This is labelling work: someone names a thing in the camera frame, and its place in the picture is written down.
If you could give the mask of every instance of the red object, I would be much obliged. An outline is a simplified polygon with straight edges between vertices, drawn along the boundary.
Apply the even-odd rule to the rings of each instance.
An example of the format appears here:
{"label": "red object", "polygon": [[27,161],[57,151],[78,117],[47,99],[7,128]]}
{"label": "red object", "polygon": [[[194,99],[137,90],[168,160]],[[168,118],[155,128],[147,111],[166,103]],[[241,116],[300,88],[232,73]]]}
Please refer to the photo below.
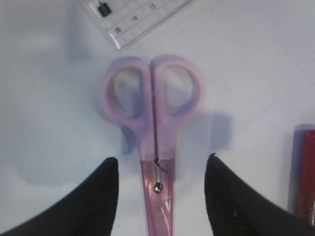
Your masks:
{"label": "red object", "polygon": [[315,130],[305,134],[296,214],[315,226]]}

